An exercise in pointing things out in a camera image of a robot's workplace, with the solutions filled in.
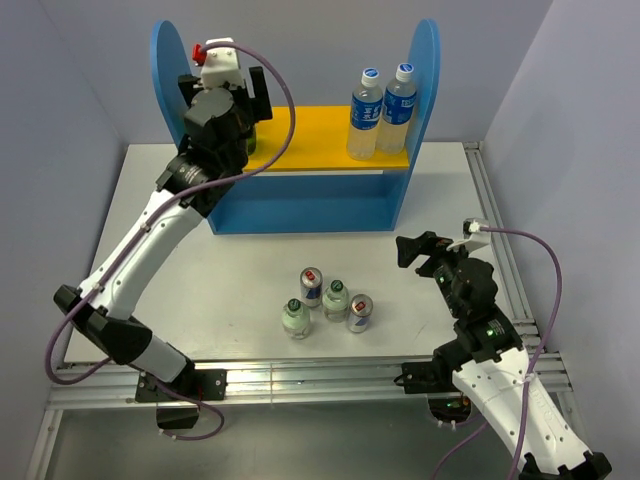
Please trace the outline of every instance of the red connector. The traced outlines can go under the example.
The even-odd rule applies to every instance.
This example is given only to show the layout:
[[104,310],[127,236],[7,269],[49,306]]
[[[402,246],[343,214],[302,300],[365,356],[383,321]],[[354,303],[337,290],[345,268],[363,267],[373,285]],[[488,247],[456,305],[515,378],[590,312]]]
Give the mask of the red connector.
[[193,59],[194,62],[196,62],[196,65],[198,65],[199,67],[204,65],[204,61],[207,59],[207,52],[201,52],[200,51],[201,48],[202,48],[202,45],[200,45],[199,43],[196,43],[193,46],[193,50],[191,52],[191,58]]

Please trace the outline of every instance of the white bottle cap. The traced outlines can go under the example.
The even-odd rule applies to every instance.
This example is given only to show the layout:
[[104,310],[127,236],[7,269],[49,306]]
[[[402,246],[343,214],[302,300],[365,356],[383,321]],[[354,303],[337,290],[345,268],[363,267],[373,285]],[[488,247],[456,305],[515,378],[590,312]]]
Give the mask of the white bottle cap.
[[375,87],[378,84],[380,73],[375,68],[365,68],[362,72],[362,84],[365,87]]
[[410,63],[401,63],[396,70],[396,80],[399,82],[408,82],[411,80],[411,74],[413,73],[413,65]]

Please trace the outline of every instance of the soda can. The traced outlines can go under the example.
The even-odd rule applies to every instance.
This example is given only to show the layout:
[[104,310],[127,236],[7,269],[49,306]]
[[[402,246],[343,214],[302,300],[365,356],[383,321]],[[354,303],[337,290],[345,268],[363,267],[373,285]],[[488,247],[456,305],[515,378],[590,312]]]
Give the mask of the soda can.
[[351,299],[347,327],[353,333],[364,332],[369,326],[369,319],[373,312],[373,300],[364,294],[356,295]]
[[305,268],[300,274],[300,292],[302,301],[308,307],[317,307],[322,303],[322,273],[317,268]]

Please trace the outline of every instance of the yellow shelf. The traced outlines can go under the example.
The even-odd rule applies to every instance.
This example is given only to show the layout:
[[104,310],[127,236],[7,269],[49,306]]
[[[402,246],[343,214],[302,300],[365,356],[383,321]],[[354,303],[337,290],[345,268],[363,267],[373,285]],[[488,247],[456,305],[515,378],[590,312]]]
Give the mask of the yellow shelf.
[[[369,160],[347,155],[349,106],[296,107],[296,131],[285,154],[269,172],[313,170],[406,170],[407,151],[397,155],[376,152]],[[289,129],[289,109],[274,107],[273,119],[257,125],[258,144],[245,171],[264,165],[280,148]]]

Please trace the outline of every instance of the plastic water bottle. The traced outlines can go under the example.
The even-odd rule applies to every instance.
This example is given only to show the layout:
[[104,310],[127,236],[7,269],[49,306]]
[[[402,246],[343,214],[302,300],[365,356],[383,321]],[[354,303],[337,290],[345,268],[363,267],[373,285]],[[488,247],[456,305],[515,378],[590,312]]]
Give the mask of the plastic water bottle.
[[376,150],[378,120],[382,110],[382,90],[378,86],[380,74],[375,68],[362,72],[362,80],[351,98],[351,127],[347,153],[356,160],[371,158]]
[[411,81],[413,65],[401,63],[396,78],[389,82],[384,92],[382,121],[376,148],[383,153],[400,153],[409,129],[409,120],[416,103],[416,86]]

